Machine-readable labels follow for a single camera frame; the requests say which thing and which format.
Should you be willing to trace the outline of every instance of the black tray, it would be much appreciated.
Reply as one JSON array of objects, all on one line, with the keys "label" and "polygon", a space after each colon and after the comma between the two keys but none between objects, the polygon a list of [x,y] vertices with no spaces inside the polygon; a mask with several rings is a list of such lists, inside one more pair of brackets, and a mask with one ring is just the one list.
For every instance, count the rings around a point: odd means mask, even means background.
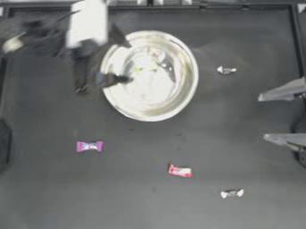
[{"label": "black tray", "polygon": [[[27,10],[11,15],[42,14]],[[159,123],[126,118],[102,95],[78,97],[65,61],[11,59],[3,116],[15,142],[0,177],[3,228],[301,228],[305,170],[262,135],[289,131],[304,104],[257,103],[262,91],[304,74],[297,16],[292,5],[110,10],[126,33],[169,32],[198,60],[197,95]],[[221,76],[221,65],[238,72]],[[103,153],[78,155],[78,140],[103,140]],[[194,177],[169,175],[169,163],[190,166]],[[232,188],[245,195],[224,200]]]}]

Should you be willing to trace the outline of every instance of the wrapped candy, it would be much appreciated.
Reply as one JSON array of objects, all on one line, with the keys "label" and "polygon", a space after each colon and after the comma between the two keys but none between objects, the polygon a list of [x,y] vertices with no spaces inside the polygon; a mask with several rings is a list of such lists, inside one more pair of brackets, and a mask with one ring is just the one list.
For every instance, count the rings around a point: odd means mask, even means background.
[{"label": "wrapped candy", "polygon": [[102,148],[103,148],[103,141],[98,141],[98,142],[83,142],[83,141],[78,141],[77,142],[77,152],[81,153],[86,150],[97,150],[98,152],[102,152]]},{"label": "wrapped candy", "polygon": [[180,168],[180,167],[175,167],[173,164],[170,164],[167,172],[171,175],[178,175],[182,177],[192,177],[193,175],[192,168]]},{"label": "wrapped candy", "polygon": [[228,197],[242,197],[244,196],[244,189],[222,191],[221,196],[224,199],[226,199]]}]

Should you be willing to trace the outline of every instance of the metal bowl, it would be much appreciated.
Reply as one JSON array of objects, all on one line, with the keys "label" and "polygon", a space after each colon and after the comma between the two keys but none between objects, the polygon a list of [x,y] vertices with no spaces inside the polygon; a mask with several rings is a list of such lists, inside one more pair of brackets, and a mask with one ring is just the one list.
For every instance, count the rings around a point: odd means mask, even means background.
[{"label": "metal bowl", "polygon": [[157,122],[188,106],[198,86],[198,64],[186,44],[161,31],[127,36],[131,48],[113,46],[102,72],[133,77],[133,82],[105,89],[111,105],[139,121]]}]

